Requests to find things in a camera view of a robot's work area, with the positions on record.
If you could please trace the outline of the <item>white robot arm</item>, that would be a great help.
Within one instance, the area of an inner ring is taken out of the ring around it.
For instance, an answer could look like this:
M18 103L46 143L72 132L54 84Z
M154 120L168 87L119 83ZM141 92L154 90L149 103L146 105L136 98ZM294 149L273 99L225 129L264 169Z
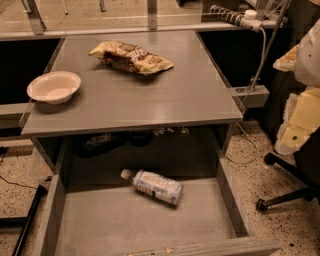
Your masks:
M293 72L295 80L306 86L299 95L289 95L277 134L276 152L290 155L320 127L320 20L273 67Z

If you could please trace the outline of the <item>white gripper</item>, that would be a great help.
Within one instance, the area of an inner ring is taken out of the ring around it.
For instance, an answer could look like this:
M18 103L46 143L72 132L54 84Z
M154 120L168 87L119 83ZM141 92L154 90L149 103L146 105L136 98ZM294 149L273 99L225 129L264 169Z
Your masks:
M295 70L299 45L292 47L273 63L273 68L282 72ZM307 88L300 95L291 93L286 102L275 150L290 155L300 150L310 136L320 127L320 89Z

